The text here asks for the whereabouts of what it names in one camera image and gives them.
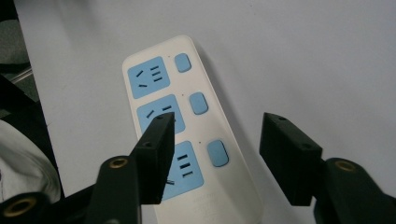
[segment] power strip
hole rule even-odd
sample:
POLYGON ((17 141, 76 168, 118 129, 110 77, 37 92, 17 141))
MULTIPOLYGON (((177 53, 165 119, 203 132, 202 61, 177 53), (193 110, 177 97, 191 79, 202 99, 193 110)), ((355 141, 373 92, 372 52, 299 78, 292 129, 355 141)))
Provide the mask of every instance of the power strip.
POLYGON ((175 112, 175 155, 160 224, 255 224, 262 201, 191 39, 181 35, 128 57, 122 72, 137 136, 175 112))

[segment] blue outlet panel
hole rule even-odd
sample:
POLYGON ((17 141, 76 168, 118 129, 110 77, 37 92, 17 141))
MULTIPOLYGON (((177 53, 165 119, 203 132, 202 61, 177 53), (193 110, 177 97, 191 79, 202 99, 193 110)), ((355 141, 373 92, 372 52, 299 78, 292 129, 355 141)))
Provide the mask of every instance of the blue outlet panel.
POLYGON ((163 201, 197 189, 204 184, 191 142, 175 145, 175 154, 163 192, 163 201))
POLYGON ((170 85, 162 57, 156 57, 128 69, 128 77, 135 99, 149 95, 170 85))
POLYGON ((142 133, 147 129, 155 117, 169 112, 175 113, 175 133, 183 132, 186 126, 181 117, 176 97, 172 94, 137 108, 137 116, 139 117, 142 133))

